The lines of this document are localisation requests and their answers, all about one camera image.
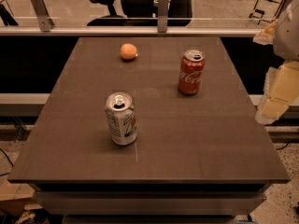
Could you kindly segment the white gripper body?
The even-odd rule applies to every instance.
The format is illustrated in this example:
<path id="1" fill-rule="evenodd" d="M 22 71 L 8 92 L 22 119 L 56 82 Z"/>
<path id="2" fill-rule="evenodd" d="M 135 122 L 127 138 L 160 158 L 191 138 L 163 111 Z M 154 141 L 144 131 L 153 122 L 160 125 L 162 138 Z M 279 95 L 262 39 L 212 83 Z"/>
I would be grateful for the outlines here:
<path id="1" fill-rule="evenodd" d="M 299 0 L 291 0 L 278 17 L 274 52 L 285 60 L 299 60 Z"/>

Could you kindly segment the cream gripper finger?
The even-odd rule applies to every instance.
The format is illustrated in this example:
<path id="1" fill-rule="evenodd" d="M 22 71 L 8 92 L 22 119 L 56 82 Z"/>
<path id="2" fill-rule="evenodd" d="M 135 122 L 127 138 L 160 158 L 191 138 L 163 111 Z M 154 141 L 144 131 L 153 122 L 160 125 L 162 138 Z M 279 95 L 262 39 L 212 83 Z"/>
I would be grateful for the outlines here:
<path id="1" fill-rule="evenodd" d="M 260 45 L 272 45 L 277 23 L 277 21 L 273 21 L 267 25 L 260 33 L 253 37 L 253 42 Z"/>
<path id="2" fill-rule="evenodd" d="M 263 96 L 258 103 L 255 119 L 262 125 L 277 121 L 299 97 L 299 62 L 285 61 L 279 68 L 266 73 Z"/>

